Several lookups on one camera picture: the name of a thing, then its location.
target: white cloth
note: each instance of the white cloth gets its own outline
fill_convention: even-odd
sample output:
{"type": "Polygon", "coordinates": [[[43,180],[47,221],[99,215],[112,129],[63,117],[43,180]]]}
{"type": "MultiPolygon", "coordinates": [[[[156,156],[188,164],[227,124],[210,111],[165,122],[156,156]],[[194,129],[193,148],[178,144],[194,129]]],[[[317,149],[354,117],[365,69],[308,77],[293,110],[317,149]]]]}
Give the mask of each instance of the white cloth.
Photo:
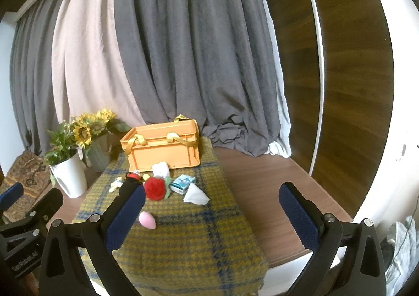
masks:
{"type": "Polygon", "coordinates": [[[196,205],[205,205],[210,201],[207,195],[193,182],[189,184],[188,191],[185,194],[184,202],[191,202],[196,205]]]}
{"type": "Polygon", "coordinates": [[[52,86],[58,120],[111,109],[144,125],[122,64],[114,0],[62,0],[52,41],[52,86]]]}
{"type": "Polygon", "coordinates": [[[164,161],[155,163],[153,166],[151,166],[151,169],[153,170],[153,176],[155,177],[170,177],[169,166],[167,166],[167,163],[164,161]]]}
{"type": "Polygon", "coordinates": [[[268,21],[269,33],[271,36],[272,50],[274,52],[275,60],[275,71],[277,72],[277,100],[278,100],[278,112],[279,122],[281,123],[281,131],[276,141],[269,144],[268,150],[265,154],[279,154],[284,158],[291,156],[290,146],[290,131],[291,121],[288,113],[288,106],[284,95],[284,77],[282,75],[281,61],[279,59],[278,43],[275,35],[274,21],[272,20],[271,14],[268,8],[268,2],[263,0],[263,6],[265,7],[266,18],[268,21]]]}
{"type": "Polygon", "coordinates": [[[419,262],[419,232],[416,232],[412,216],[407,217],[404,224],[397,222],[390,227],[387,242],[394,246],[394,255],[397,254],[397,257],[393,258],[394,262],[391,261],[385,272],[387,296],[394,296],[403,287],[419,262]]]}

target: curtain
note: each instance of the curtain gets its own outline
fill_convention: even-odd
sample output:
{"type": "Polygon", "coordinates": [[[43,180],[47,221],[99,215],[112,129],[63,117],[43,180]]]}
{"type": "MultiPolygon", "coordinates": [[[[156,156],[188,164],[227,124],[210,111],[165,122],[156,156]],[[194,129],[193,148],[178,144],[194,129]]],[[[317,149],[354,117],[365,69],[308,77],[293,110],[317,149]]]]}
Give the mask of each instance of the curtain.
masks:
{"type": "Polygon", "coordinates": [[[109,108],[132,127],[145,124],[119,53],[114,0],[63,0],[52,50],[59,121],[109,108]]]}
{"type": "Polygon", "coordinates": [[[285,91],[284,91],[284,76],[282,74],[281,61],[279,58],[279,50],[277,37],[275,35],[274,21],[272,20],[269,12],[267,0],[263,0],[263,7],[265,8],[266,19],[268,21],[269,34],[272,43],[272,52],[275,60],[275,72],[277,73],[277,100],[278,100],[278,116],[279,122],[281,123],[281,130],[279,137],[269,144],[269,148],[265,154],[279,154],[284,158],[291,156],[290,146],[290,131],[291,131],[291,119],[288,113],[288,105],[286,104],[285,91]]]}
{"type": "Polygon", "coordinates": [[[62,0],[37,0],[19,20],[10,65],[13,110],[27,150],[44,155],[47,130],[58,125],[52,91],[51,52],[62,0]]]}
{"type": "Polygon", "coordinates": [[[11,89],[25,146],[109,108],[131,126],[198,121],[214,146],[291,154],[266,0],[38,0],[20,20],[11,89]]]}
{"type": "Polygon", "coordinates": [[[281,130],[263,0],[114,0],[122,62],[146,123],[178,114],[252,156],[281,130]]]}

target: carpet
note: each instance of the carpet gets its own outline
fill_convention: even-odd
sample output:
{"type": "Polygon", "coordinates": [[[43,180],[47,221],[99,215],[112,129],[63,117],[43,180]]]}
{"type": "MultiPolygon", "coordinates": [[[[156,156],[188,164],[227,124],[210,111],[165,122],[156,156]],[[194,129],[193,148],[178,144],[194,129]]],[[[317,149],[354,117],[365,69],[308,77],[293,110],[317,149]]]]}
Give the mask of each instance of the carpet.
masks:
{"type": "MultiPolygon", "coordinates": [[[[156,218],[148,230],[136,221],[122,248],[113,256],[135,288],[144,296],[257,295],[268,270],[250,225],[236,203],[223,169],[207,138],[200,139],[201,164],[171,170],[196,177],[196,185],[210,198],[206,205],[183,202],[172,193],[167,200],[147,200],[143,211],[156,218]]],[[[75,222],[103,213],[117,192],[110,184],[129,168],[121,153],[99,177],[81,205],[75,222]]],[[[82,249],[89,276],[100,280],[82,249]]]]}
{"type": "Polygon", "coordinates": [[[43,164],[43,158],[29,151],[18,156],[0,185],[0,194],[19,182],[24,187],[24,195],[4,212],[3,216],[10,222],[23,219],[47,188],[50,183],[49,177],[49,166],[43,164]]]}

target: sunflower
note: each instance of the sunflower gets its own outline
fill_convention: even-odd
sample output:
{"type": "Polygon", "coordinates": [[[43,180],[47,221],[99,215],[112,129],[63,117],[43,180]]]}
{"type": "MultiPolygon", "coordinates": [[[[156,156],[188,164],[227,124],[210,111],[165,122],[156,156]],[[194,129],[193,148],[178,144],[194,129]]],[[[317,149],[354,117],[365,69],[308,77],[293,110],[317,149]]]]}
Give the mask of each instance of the sunflower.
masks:
{"type": "Polygon", "coordinates": [[[77,123],[92,123],[96,121],[96,115],[93,113],[83,113],[79,117],[76,118],[77,123]]]}
{"type": "Polygon", "coordinates": [[[96,119],[96,121],[90,125],[90,132],[92,133],[92,135],[99,135],[105,130],[105,128],[105,121],[101,119],[96,119]]]}
{"type": "Polygon", "coordinates": [[[73,133],[74,133],[77,146],[84,148],[86,145],[91,144],[92,137],[90,134],[90,129],[86,124],[83,124],[83,123],[77,124],[74,127],[73,133]]]}
{"type": "Polygon", "coordinates": [[[116,114],[109,109],[103,108],[96,113],[98,119],[102,119],[105,123],[108,123],[110,120],[116,118],[116,114]]]}

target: pink makeup sponge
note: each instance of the pink makeup sponge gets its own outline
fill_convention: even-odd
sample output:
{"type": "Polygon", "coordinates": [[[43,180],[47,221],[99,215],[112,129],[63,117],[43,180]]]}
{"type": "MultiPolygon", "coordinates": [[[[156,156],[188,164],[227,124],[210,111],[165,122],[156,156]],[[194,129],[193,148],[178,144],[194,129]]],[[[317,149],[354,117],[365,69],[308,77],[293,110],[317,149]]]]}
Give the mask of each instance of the pink makeup sponge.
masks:
{"type": "Polygon", "coordinates": [[[151,230],[154,230],[156,228],[156,220],[154,217],[148,213],[148,212],[141,212],[138,220],[140,221],[140,224],[144,226],[145,228],[149,228],[151,230]]]}

